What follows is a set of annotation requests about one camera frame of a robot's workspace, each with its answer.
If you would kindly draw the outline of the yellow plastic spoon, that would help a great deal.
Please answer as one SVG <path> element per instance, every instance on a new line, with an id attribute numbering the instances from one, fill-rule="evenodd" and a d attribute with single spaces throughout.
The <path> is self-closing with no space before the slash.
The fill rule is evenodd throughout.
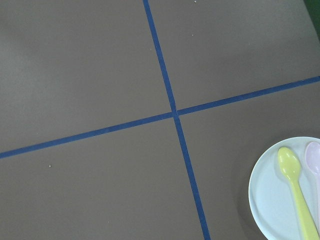
<path id="1" fill-rule="evenodd" d="M 280 147 L 277 161 L 281 174 L 289 183 L 303 239 L 318 240 L 318 230 L 299 182 L 302 170 L 299 158 L 290 148 Z"/>

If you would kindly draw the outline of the white round plate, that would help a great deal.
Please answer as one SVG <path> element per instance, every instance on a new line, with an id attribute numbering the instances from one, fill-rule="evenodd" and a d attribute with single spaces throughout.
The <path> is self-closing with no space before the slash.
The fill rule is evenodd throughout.
<path id="1" fill-rule="evenodd" d="M 270 146 L 254 165 L 248 183 L 248 201 L 255 223 L 268 240 L 303 239 L 293 193 L 278 163 L 281 147 L 292 150 L 300 162 L 299 185 L 315 226 L 320 226 L 317 179 L 305 160 L 308 145 L 319 141 L 309 136 L 281 140 Z"/>

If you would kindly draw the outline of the pink plastic spoon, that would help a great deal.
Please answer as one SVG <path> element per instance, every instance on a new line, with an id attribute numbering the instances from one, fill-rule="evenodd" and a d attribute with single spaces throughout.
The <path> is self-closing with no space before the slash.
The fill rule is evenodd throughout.
<path id="1" fill-rule="evenodd" d="M 305 149 L 304 160 L 307 168 L 317 178 L 320 178 L 320 144 L 310 142 Z"/>

